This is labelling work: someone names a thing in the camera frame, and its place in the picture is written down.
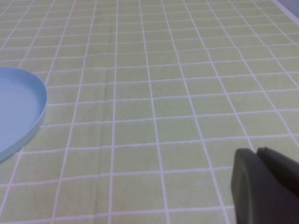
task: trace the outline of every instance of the green square tile pattern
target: green square tile pattern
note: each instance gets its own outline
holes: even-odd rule
[[[234,224],[237,148],[299,161],[298,36],[270,0],[2,1],[0,66],[49,105],[0,224]]]

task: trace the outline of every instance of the white grid line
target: white grid line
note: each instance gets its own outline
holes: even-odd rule
[[[218,37],[210,37],[210,38],[202,38],[203,40],[204,39],[218,39]],[[10,38],[11,40],[18,40],[18,39],[23,39],[23,38]],[[176,39],[175,41],[195,41],[195,40],[198,40],[198,38],[189,38],[189,39]],[[146,43],[160,43],[160,42],[171,42],[170,40],[163,40],[163,41],[146,41]],[[143,42],[140,42],[140,41],[135,41],[135,42],[118,42],[119,44],[132,44],[132,43],[143,43]],[[112,43],[91,43],[90,45],[114,45],[115,43],[112,42]],[[86,44],[69,44],[69,45],[62,45],[63,47],[80,47],[80,46],[85,46]],[[273,43],[273,44],[267,44],[268,46],[272,46],[272,47],[275,47],[275,46],[293,46],[294,44],[293,43]],[[248,46],[239,46],[238,48],[252,48],[252,47],[258,47],[258,46],[263,46],[263,44],[259,44],[259,45],[248,45]],[[31,47],[32,49],[40,49],[40,48],[46,48],[46,49],[50,49],[50,48],[56,48],[57,45],[46,45],[46,46],[33,46]],[[28,47],[3,47],[3,49],[27,49]],[[192,51],[192,50],[199,50],[199,49],[203,49],[203,48],[196,48],[196,49],[183,49],[183,50],[178,50],[178,51]],[[217,48],[207,48],[207,49],[235,49],[235,47],[217,47]],[[150,53],[157,53],[157,52],[171,52],[171,50],[169,51],[150,51]],[[97,54],[90,54],[90,55],[104,55],[104,54],[110,54],[110,53],[97,53]],[[74,56],[74,57],[59,57],[59,58],[76,58],[76,57],[80,57],[80,56]]]
[[[251,114],[257,114],[257,113],[273,113],[273,112],[299,112],[299,108],[297,109],[281,109],[281,110],[263,110],[263,111],[248,111],[248,112],[232,112],[232,113],[210,113],[210,114],[196,114],[198,118],[202,117],[219,117],[219,116],[239,116],[239,115],[251,115]],[[156,120],[166,120],[166,119],[185,119],[185,118],[194,118],[194,115],[181,115],[181,116],[168,116],[168,117],[156,117]],[[127,123],[127,122],[140,122],[140,121],[154,121],[153,118],[142,118],[142,119],[129,119],[129,120],[108,120],[108,121],[89,121],[89,122],[75,122],[74,125],[91,125],[91,124],[111,124],[111,123]],[[71,123],[62,123],[62,124],[52,124],[52,125],[42,125],[41,127],[58,127],[58,126],[69,126]]]
[[[94,25],[95,27],[97,26],[109,26],[108,24],[96,24]],[[260,26],[273,26],[273,24],[257,24],[257,25],[248,25],[250,27],[260,27]],[[244,26],[225,26],[225,28],[237,28],[237,27],[248,27],[246,25]],[[48,28],[48,29],[51,29],[51,28],[62,28],[62,27],[65,27],[65,25],[61,25],[61,26],[51,26],[51,27],[42,27],[42,28]],[[71,28],[82,28],[82,27],[89,27],[88,25],[71,25],[71,26],[68,26],[68,27],[71,27]],[[202,29],[202,30],[205,30],[205,29],[219,29],[221,27],[200,27],[198,29]],[[35,28],[16,28],[15,30],[37,30],[38,28],[35,27]],[[4,29],[5,31],[14,31],[14,29]],[[183,31],[183,30],[194,30],[194,28],[177,28],[177,29],[171,29],[171,31]],[[149,30],[149,31],[144,31],[146,34],[147,33],[158,33],[158,32],[167,32],[167,29],[159,29],[159,30]],[[142,31],[123,31],[123,32],[118,32],[119,34],[134,34],[134,33],[142,33]],[[94,34],[115,34],[114,32],[93,32],[93,35]],[[275,33],[275,34],[258,34],[259,36],[263,36],[263,35],[283,35],[284,33]],[[287,33],[288,35],[289,34],[298,34],[298,32],[292,32],[292,33]],[[66,36],[71,36],[71,35],[78,35],[78,34],[66,34]]]
[[[114,178],[114,144],[115,144],[115,117],[116,117],[116,76],[117,76],[117,47],[118,47],[118,10],[119,0],[116,0],[116,24],[115,24],[115,52],[114,52],[114,83],[113,83],[113,111],[112,111],[112,138],[110,156],[110,175],[109,175],[109,195],[108,195],[108,220],[112,222],[113,210],[113,178]]]
[[[164,179],[164,174],[163,174],[163,161],[162,161],[161,149],[160,149],[160,145],[159,145],[159,135],[158,135],[158,127],[157,127],[157,121],[156,121],[156,111],[155,111],[155,104],[154,104],[154,100],[153,100],[153,91],[152,91],[151,79],[150,79],[149,60],[148,60],[147,46],[146,46],[146,41],[145,41],[144,26],[143,26],[143,20],[142,20],[142,7],[141,7],[140,0],[139,0],[139,11],[140,11],[141,26],[142,26],[143,44],[144,44],[144,50],[145,50],[145,61],[146,61],[146,67],[147,67],[147,73],[148,73],[150,103],[151,103],[151,108],[152,108],[152,116],[153,116],[153,123],[154,123],[154,129],[155,129],[155,139],[156,139],[156,145],[157,145],[157,154],[158,154],[158,160],[159,160],[163,203],[164,203],[164,209],[165,209],[165,218],[166,218],[166,223],[170,224],[171,220],[170,220],[170,215],[169,215],[166,185],[165,185],[165,179]]]
[[[164,11],[164,14],[165,14],[165,17],[166,17],[166,21],[167,21],[167,14],[165,13],[165,8],[164,8],[163,0],[161,0],[161,3],[162,3],[163,11]],[[200,126],[199,126],[198,119],[196,117],[196,112],[195,112],[195,109],[193,107],[193,102],[192,102],[192,99],[191,99],[190,94],[189,94],[189,89],[188,89],[188,86],[187,86],[187,83],[186,83],[186,80],[185,80],[185,76],[184,76],[184,72],[183,72],[182,66],[180,64],[179,55],[178,55],[178,52],[177,52],[177,49],[176,49],[176,46],[175,46],[175,42],[174,42],[173,37],[172,37],[171,28],[170,28],[170,25],[169,25],[168,21],[167,21],[167,26],[168,26],[169,34],[171,36],[173,47],[174,47],[174,49],[176,51],[177,61],[178,61],[178,64],[179,64],[180,72],[181,72],[183,80],[184,80],[184,86],[185,86],[185,89],[186,89],[186,92],[187,92],[187,96],[188,96],[189,103],[190,103],[190,106],[191,106],[191,109],[192,109],[192,113],[194,115],[194,121],[195,121],[197,130],[198,130],[198,133],[199,133],[199,137],[200,137],[200,139],[203,139],[203,135],[202,135],[202,132],[201,132],[201,129],[200,129]],[[220,203],[220,205],[222,207],[222,212],[223,212],[223,215],[224,215],[224,218],[225,218],[225,222],[227,224],[229,224],[230,221],[229,221],[227,212],[224,209],[224,203],[223,203],[223,199],[222,199],[222,196],[221,196],[220,188],[219,188],[218,183],[217,183],[216,175],[215,175],[215,172],[212,170],[213,169],[213,165],[212,165],[212,161],[211,161],[210,155],[208,154],[208,151],[207,151],[207,148],[206,148],[206,144],[203,142],[202,145],[203,145],[203,149],[204,149],[204,152],[205,152],[208,164],[209,164],[209,168],[210,168],[211,176],[212,176],[213,183],[214,183],[214,186],[215,186],[215,189],[216,189],[217,197],[218,197],[219,203]]]
[[[65,24],[65,28],[64,28],[63,34],[61,35],[60,42],[59,42],[58,48],[57,48],[57,50],[56,50],[55,56],[57,56],[57,54],[58,54],[59,46],[60,46],[60,44],[61,44],[61,42],[62,42],[64,33],[65,33],[65,31],[66,31],[67,25],[68,25],[69,20],[70,20],[70,17],[71,17],[72,10],[73,10],[73,8],[75,7],[75,3],[76,3],[76,0],[74,0],[74,3],[73,3],[73,5],[72,5],[72,7],[71,7],[71,10],[70,10],[70,12],[69,12],[69,17],[68,17],[67,22],[66,22],[66,24]],[[46,84],[47,84],[48,81],[49,81],[49,77],[50,77],[50,75],[51,75],[51,71],[52,71],[52,69],[53,69],[54,62],[55,62],[55,58],[54,58],[53,61],[52,61],[50,71],[49,71],[48,76],[47,76],[47,79],[46,79],[46,81],[45,81]],[[72,121],[73,121],[74,118],[75,118],[76,108],[77,108],[77,104],[75,104],[75,110],[74,110],[74,114],[73,114]],[[69,136],[68,136],[68,140],[67,140],[67,145],[66,145],[66,149],[65,149],[65,152],[64,152],[63,162],[62,162],[61,171],[60,171],[60,175],[59,175],[59,182],[58,182],[58,184],[57,184],[57,189],[56,189],[56,193],[55,193],[55,199],[54,199],[53,211],[52,211],[52,216],[51,216],[51,224],[54,224],[54,218],[55,218],[55,216],[56,216],[57,204],[58,204],[58,198],[59,198],[59,193],[60,193],[59,191],[60,191],[60,186],[61,186],[61,178],[62,178],[63,173],[64,173],[64,167],[65,167],[66,157],[67,157],[67,147],[69,147],[70,142],[71,142],[71,134],[72,134],[72,125],[71,125],[71,128],[70,128],[70,132],[69,132]]]
[[[268,17],[268,15],[265,15],[265,16],[254,16],[254,17]],[[90,16],[81,16],[81,17],[71,17],[72,19],[88,19],[90,18]],[[46,21],[57,21],[58,19],[57,18],[47,18],[47,16],[45,16]],[[43,18],[38,18],[38,19],[23,19],[23,21],[43,21],[44,20]],[[235,17],[223,17],[222,19],[235,19]],[[194,19],[194,21],[206,21],[206,20],[216,20],[216,18],[208,18],[208,19]],[[19,21],[19,19],[15,19],[15,20],[4,20],[4,21],[1,21],[0,20],[0,23],[11,23],[11,22],[17,22]],[[181,21],[190,21],[190,19],[180,19],[180,20],[170,20],[171,22],[181,22]],[[145,21],[143,22],[144,24],[150,24],[150,23],[163,23],[163,22],[166,22],[165,20],[160,20],[160,21]],[[137,22],[121,22],[119,24],[121,25],[128,25],[128,24],[140,24],[141,22],[140,21],[137,21]],[[252,26],[265,26],[265,25],[272,25],[272,23],[265,23],[265,24],[253,24]],[[293,24],[294,22],[282,22],[282,23],[276,23],[276,24],[279,24],[279,25],[286,25],[286,24]],[[96,25],[112,25],[111,23],[108,23],[108,22],[99,22],[99,23],[95,23],[94,24],[95,26]],[[78,26],[87,26],[87,25],[69,25],[69,27],[78,27]],[[224,26],[224,27],[245,27],[245,25],[235,25],[235,26]]]
[[[49,29],[52,29],[52,28],[62,28],[62,27],[65,27],[65,26],[59,26],[59,27],[49,27]],[[29,30],[31,28],[22,28],[22,29],[17,29],[17,30]],[[186,29],[172,29],[174,31],[182,31],[182,30],[195,30],[194,28],[186,28]],[[156,33],[156,32],[166,32],[168,30],[158,30],[158,31],[145,31],[145,33]],[[134,31],[134,32],[119,32],[121,34],[129,34],[129,33],[142,33],[140,31]],[[98,35],[109,35],[109,34],[115,34],[115,33],[94,33],[92,34],[92,36],[98,36]],[[64,36],[66,37],[71,37],[71,36],[87,36],[87,34],[65,34]],[[255,34],[250,34],[250,35],[236,35],[236,36],[233,36],[233,38],[235,37],[247,37],[247,36],[256,36]],[[273,34],[259,34],[259,36],[273,36]],[[61,35],[51,35],[51,36],[39,36],[40,38],[49,38],[49,37],[61,37]],[[26,37],[11,37],[11,39],[13,40],[18,40],[18,39],[30,39],[32,37],[30,36],[26,36]],[[221,38],[226,38],[226,37],[223,37],[223,36],[220,36],[220,37],[204,37],[202,38],[203,40],[210,40],[210,39],[221,39]],[[175,41],[183,41],[183,40],[198,40],[198,38],[183,38],[183,39],[175,39]],[[118,42],[119,44],[125,44],[125,43],[142,43],[143,41],[134,41],[134,42]],[[159,41],[146,41],[146,42],[170,42],[170,40],[159,40]],[[97,42],[97,43],[92,43],[92,44],[115,44],[114,42]],[[86,43],[84,44],[70,44],[70,45],[66,45],[66,46],[80,46],[80,45],[86,45]],[[292,45],[292,43],[281,43],[281,44],[267,44],[267,45]],[[56,45],[52,45],[52,46],[33,46],[33,48],[41,48],[41,47],[54,47]]]
[[[227,167],[215,167],[213,170],[231,170],[232,166]],[[112,176],[128,176],[128,175],[151,175],[151,174],[179,174],[179,173],[194,173],[194,172],[208,172],[210,171],[210,168],[192,168],[192,169],[173,169],[173,170],[151,170],[151,171],[135,171],[135,172],[118,172],[113,173],[112,175],[110,173],[102,173],[102,174],[89,174],[89,175],[82,175],[82,176],[71,176],[71,177],[63,177],[61,181],[70,181],[70,180],[82,180],[82,179],[88,179],[88,178],[98,178],[98,177],[108,177]],[[17,182],[12,183],[11,187],[17,187],[17,186],[28,186],[28,185],[43,185],[43,184],[49,184],[49,183],[58,183],[60,179],[52,179],[47,181],[36,181],[36,182]],[[7,187],[7,184],[0,184],[0,187]]]

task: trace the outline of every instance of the plastic plate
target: plastic plate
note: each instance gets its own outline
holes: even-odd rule
[[[0,162],[37,132],[47,101],[47,89],[39,77],[22,69],[0,67]]]

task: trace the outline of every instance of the light blue plate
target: light blue plate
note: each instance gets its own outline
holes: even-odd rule
[[[47,89],[39,77],[25,70],[0,67],[0,162],[37,132],[47,100]]]

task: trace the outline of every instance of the plate rim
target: plate rim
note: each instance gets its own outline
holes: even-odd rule
[[[20,135],[20,137],[14,143],[12,143],[8,147],[4,148],[3,150],[0,150],[0,163],[3,162],[4,160],[6,160],[7,158],[9,158],[10,156],[12,156],[13,154],[15,154],[17,151],[19,151],[36,134],[36,132],[39,130],[40,126],[43,123],[43,119],[45,116],[45,112],[46,112],[48,100],[49,100],[49,94],[48,94],[46,84],[43,82],[43,80],[39,76],[35,75],[34,73],[32,73],[30,71],[20,69],[20,68],[14,68],[14,67],[0,67],[0,72],[1,72],[1,70],[5,70],[5,69],[24,72],[24,73],[30,74],[31,76],[36,78],[40,82],[42,88],[45,90],[46,99],[43,104],[43,110],[39,114],[38,118],[34,121],[32,126],[30,128],[28,128],[24,134]]]

